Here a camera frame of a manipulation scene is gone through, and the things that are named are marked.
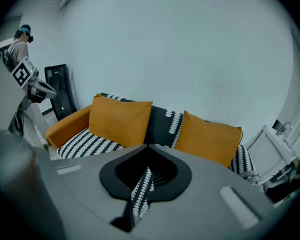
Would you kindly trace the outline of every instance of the black cushion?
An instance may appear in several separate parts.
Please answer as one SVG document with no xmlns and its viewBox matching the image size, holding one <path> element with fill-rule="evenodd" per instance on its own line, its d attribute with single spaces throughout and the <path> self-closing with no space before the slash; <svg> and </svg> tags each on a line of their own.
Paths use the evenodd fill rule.
<svg viewBox="0 0 300 240">
<path fill-rule="evenodd" d="M 122 102 L 133 102 L 134 100 L 122 97 L 100 93 L 104 97 L 108 97 Z M 178 139 L 183 114 L 161 107 L 152 106 L 148 126 L 145 133 L 144 144 L 159 144 L 173 148 Z"/>
</svg>

